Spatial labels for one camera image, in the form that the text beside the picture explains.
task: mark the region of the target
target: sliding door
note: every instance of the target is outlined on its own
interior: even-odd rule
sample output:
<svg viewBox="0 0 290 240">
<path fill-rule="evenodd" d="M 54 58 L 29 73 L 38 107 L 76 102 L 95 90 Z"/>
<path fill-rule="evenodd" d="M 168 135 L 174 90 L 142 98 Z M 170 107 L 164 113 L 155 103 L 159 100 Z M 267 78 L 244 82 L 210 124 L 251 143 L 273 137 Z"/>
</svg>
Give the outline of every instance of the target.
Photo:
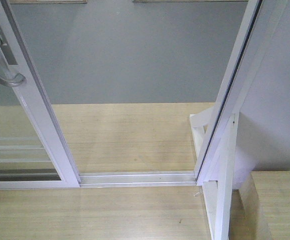
<svg viewBox="0 0 290 240">
<path fill-rule="evenodd" d="M 79 187 L 79 175 L 7 0 L 0 1 L 0 189 Z"/>
</svg>

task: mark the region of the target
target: light wood surface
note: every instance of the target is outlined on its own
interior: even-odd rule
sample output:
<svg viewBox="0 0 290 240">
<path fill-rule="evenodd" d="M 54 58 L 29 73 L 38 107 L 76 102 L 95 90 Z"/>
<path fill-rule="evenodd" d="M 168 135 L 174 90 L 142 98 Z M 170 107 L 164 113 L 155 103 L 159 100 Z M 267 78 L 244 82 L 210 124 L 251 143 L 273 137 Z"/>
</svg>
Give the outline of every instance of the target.
<svg viewBox="0 0 290 240">
<path fill-rule="evenodd" d="M 252 240 L 245 210 L 238 190 L 231 195 L 229 240 Z"/>
<path fill-rule="evenodd" d="M 253 240 L 290 240 L 290 171 L 252 172 L 239 191 Z"/>
<path fill-rule="evenodd" d="M 209 240 L 199 187 L 0 190 L 0 240 Z"/>
<path fill-rule="evenodd" d="M 191 171 L 189 122 L 213 103 L 53 105 L 81 173 Z"/>
<path fill-rule="evenodd" d="M 87 0 L 9 0 L 10 4 L 85 4 Z"/>
</svg>

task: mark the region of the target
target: gray wall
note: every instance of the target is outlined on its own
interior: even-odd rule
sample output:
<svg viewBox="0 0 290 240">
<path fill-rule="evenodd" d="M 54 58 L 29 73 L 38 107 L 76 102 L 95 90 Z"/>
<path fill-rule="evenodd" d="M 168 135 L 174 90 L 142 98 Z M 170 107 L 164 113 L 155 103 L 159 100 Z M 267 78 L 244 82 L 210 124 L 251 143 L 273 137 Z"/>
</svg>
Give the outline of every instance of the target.
<svg viewBox="0 0 290 240">
<path fill-rule="evenodd" d="M 246 2 L 13 5 L 53 104 L 214 102 Z"/>
</svg>

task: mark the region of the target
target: white wall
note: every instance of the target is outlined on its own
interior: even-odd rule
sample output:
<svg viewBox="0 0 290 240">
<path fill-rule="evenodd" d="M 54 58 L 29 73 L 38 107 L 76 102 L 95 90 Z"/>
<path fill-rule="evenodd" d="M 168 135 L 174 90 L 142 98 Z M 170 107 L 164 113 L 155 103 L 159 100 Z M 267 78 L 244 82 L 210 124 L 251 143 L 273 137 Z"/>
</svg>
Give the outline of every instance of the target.
<svg viewBox="0 0 290 240">
<path fill-rule="evenodd" d="M 53 104 L 213 102 L 246 2 L 13 5 Z"/>
<path fill-rule="evenodd" d="M 290 170 L 290 1 L 241 109 L 235 181 Z"/>
</svg>

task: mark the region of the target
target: floor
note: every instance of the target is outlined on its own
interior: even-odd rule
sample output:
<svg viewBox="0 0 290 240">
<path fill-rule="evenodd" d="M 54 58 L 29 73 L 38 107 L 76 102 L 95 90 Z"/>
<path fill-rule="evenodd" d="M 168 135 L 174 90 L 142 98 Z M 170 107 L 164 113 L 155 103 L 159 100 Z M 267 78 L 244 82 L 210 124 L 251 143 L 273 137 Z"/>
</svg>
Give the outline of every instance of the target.
<svg viewBox="0 0 290 240">
<path fill-rule="evenodd" d="M 0 240 L 209 240 L 201 188 L 0 190 Z"/>
<path fill-rule="evenodd" d="M 192 171 L 190 114 L 214 104 L 53 105 L 81 173 Z"/>
<path fill-rule="evenodd" d="M 138 103 L 53 108 L 78 169 L 86 173 L 193 170 L 196 157 L 189 115 L 211 106 L 213 103 Z M 19 107 L 14 106 L 14 118 L 4 118 L 6 113 L 10 116 L 9 110 L 0 108 L 0 120 L 19 121 Z M 9 131 L 20 134 L 17 129 Z M 234 192 L 231 240 L 250 239 L 244 221 L 240 197 Z M 211 237 L 202 189 L 182 186 L 0 190 L 0 240 L 15 239 Z"/>
</svg>

